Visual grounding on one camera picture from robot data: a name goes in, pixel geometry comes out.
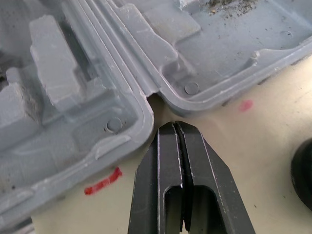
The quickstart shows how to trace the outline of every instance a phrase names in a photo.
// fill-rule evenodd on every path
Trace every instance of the tool case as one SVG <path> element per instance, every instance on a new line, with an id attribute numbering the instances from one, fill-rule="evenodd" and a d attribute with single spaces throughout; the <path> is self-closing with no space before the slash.
<path id="1" fill-rule="evenodd" d="M 312 52 L 310 0 L 1 0 L 0 232 Z"/>

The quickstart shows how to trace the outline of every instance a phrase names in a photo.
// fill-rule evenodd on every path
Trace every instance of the beige table surface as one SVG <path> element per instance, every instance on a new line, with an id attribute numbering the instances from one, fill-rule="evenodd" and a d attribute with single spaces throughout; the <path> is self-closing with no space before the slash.
<path id="1" fill-rule="evenodd" d="M 182 119 L 160 98 L 149 101 L 156 128 Z M 246 103 L 250 109 L 243 111 Z M 312 58 L 226 107 L 184 121 L 198 127 L 230 167 L 257 234 L 312 234 L 312 212 L 297 197 L 290 175 L 294 152 L 312 137 Z M 76 186 L 34 216 L 36 234 L 126 234 L 135 171 L 143 154 L 122 162 L 123 176 L 97 194 L 86 196 L 83 189 L 113 169 Z"/>

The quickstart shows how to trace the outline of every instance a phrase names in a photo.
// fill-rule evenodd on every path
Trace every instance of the red marker line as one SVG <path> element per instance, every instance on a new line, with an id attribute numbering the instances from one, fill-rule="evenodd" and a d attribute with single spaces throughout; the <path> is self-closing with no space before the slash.
<path id="1" fill-rule="evenodd" d="M 119 167 L 117 167 L 114 172 L 104 180 L 100 181 L 99 183 L 95 184 L 92 187 L 88 187 L 84 189 L 84 194 L 86 195 L 93 195 L 100 191 L 101 189 L 106 188 L 108 185 L 114 183 L 118 178 L 122 176 L 122 172 Z"/>

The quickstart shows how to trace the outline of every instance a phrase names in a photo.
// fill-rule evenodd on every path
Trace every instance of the gray plastic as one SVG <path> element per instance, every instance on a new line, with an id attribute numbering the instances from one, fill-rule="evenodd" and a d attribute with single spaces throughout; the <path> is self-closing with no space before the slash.
<path id="1" fill-rule="evenodd" d="M 2 0 L 0 231 L 312 53 L 310 0 Z"/>

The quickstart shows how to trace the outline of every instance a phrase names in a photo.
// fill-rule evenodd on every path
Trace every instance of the red mark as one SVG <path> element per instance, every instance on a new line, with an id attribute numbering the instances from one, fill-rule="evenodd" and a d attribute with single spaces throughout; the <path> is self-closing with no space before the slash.
<path id="1" fill-rule="evenodd" d="M 100 181 L 96 185 L 92 187 L 88 187 L 84 189 L 84 194 L 92 195 L 100 191 L 101 189 L 106 188 L 108 185 L 114 183 L 120 176 L 122 176 L 122 172 L 119 167 L 117 167 L 114 172 L 106 179 Z"/>
<path id="2" fill-rule="evenodd" d="M 240 104 L 238 109 L 239 109 L 240 112 L 246 112 L 249 109 L 251 109 L 253 105 L 254 105 L 253 101 L 245 100 L 245 101 L 242 101 L 242 103 Z"/>

